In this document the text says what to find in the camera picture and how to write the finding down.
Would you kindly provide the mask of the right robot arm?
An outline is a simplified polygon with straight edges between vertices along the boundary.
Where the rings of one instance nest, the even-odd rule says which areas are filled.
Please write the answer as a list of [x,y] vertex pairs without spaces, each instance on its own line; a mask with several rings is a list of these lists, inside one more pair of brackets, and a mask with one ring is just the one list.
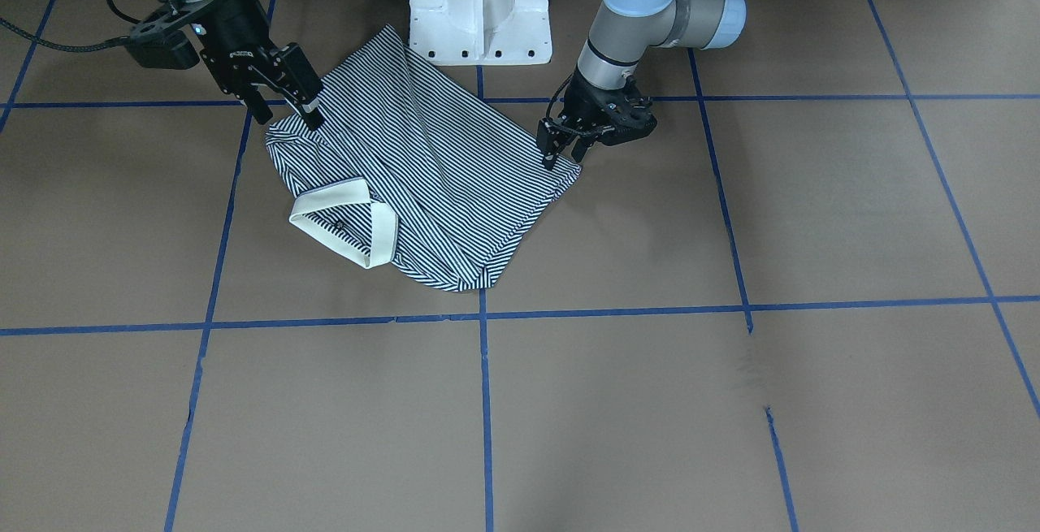
[[186,70],[204,62],[224,94],[260,124],[274,116],[259,87],[279,94],[311,130],[323,83],[296,42],[276,45],[260,0],[159,0],[135,25],[126,50],[144,68]]

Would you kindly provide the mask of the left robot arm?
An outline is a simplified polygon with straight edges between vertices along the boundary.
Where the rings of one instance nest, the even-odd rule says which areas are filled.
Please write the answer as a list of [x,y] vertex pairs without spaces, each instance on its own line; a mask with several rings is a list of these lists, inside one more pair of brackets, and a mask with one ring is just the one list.
[[[658,97],[654,100],[697,102],[701,110],[704,136],[716,168],[713,135],[707,117],[707,102],[790,102],[791,100],[903,99],[914,111],[915,98],[926,99],[1002,99],[1037,98],[1025,94],[922,94],[915,95],[905,81],[903,68],[891,48],[891,39],[882,26],[873,0],[870,14],[878,25],[898,73],[903,95],[895,94],[821,94],[821,95],[704,95],[700,73],[695,70],[693,50],[723,50],[742,36],[748,21],[746,0],[602,0],[591,22],[582,52],[572,73],[556,94],[548,99],[545,116],[536,124],[536,157],[542,168],[550,171],[561,163],[581,163],[591,147],[613,147],[650,136],[657,118],[652,113],[651,98],[638,89],[635,70],[650,48],[687,50],[697,95]],[[553,104],[561,94],[564,104],[560,116],[553,116]]]

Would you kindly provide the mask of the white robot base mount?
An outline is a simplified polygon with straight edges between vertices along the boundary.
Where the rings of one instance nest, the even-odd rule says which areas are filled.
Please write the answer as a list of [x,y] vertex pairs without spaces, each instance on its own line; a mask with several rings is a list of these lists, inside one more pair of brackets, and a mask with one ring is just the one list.
[[408,44],[440,66],[549,63],[549,0],[409,0]]

